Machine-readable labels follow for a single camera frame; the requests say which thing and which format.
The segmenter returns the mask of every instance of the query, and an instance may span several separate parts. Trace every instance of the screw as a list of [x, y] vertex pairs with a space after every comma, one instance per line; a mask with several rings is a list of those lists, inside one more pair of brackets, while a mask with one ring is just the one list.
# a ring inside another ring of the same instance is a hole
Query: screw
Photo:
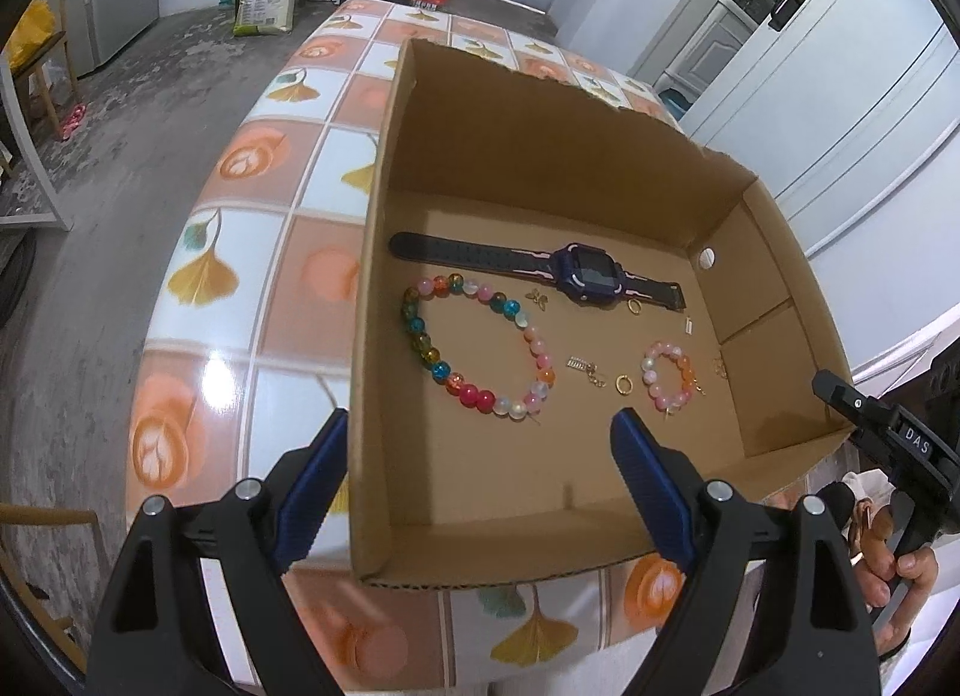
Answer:
[[263, 485], [261, 485], [258, 479], [242, 479], [237, 483], [237, 487], [233, 489], [233, 492], [237, 494], [237, 498], [250, 501], [251, 498], [257, 498], [258, 495], [260, 495], [260, 489], [262, 487]]
[[730, 501], [733, 498], [733, 488], [726, 482], [715, 479], [707, 485], [707, 495], [714, 501]]
[[803, 508], [810, 512], [810, 514], [823, 514], [827, 512], [827, 505], [815, 495], [806, 495], [803, 497]]
[[150, 517], [153, 517], [155, 514], [163, 512], [166, 505], [167, 500], [162, 495], [152, 495], [143, 502], [143, 514], [149, 514]]

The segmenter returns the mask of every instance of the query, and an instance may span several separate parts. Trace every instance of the hand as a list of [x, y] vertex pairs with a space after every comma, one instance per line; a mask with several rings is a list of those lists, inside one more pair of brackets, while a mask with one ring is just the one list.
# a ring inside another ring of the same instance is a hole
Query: hand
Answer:
[[895, 562], [894, 554], [887, 547], [887, 539], [893, 530], [890, 507], [884, 507], [877, 513], [870, 528], [861, 532], [863, 559], [853, 567], [863, 597], [871, 607], [886, 607], [890, 602], [890, 589], [886, 581], [893, 579], [894, 574], [913, 580], [904, 603], [896, 609], [891, 621], [874, 632], [879, 655], [893, 650], [906, 639], [910, 626], [930, 597], [930, 591], [933, 591], [939, 572], [937, 557], [929, 547], [920, 547], [917, 552], [904, 555]]

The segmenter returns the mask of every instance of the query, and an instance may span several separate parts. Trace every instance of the gold ring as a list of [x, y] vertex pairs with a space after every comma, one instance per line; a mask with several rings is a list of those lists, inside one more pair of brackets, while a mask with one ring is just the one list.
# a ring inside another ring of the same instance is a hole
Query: gold ring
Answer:
[[616, 378], [616, 391], [621, 395], [629, 395], [634, 391], [634, 380], [632, 380], [625, 373], [622, 373]]

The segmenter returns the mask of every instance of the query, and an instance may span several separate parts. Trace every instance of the blue gripper pad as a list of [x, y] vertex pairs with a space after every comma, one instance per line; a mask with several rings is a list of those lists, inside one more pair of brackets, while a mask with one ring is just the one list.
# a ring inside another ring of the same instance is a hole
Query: blue gripper pad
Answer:
[[633, 409], [613, 416], [610, 450], [656, 552], [689, 575], [696, 557], [690, 508], [661, 462], [662, 448]]
[[277, 511], [277, 540], [270, 553], [277, 574], [284, 574], [291, 563], [310, 552], [347, 475], [347, 412], [334, 410], [309, 449], [304, 470]]

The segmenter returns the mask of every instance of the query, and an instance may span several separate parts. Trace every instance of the watch strap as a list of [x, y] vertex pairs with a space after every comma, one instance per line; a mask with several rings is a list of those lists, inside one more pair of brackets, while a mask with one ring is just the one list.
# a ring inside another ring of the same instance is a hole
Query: watch strap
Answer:
[[659, 282], [656, 279], [648, 279], [646, 276], [630, 274], [629, 271], [624, 271], [623, 275], [627, 280], [623, 298], [636, 298], [640, 301], [656, 303], [674, 312], [680, 312], [686, 308], [683, 290], [677, 282]]
[[400, 232], [390, 238], [390, 252], [400, 260], [439, 266], [510, 274], [524, 279], [554, 283], [549, 252], [509, 250], [486, 244], [469, 244], [422, 233]]

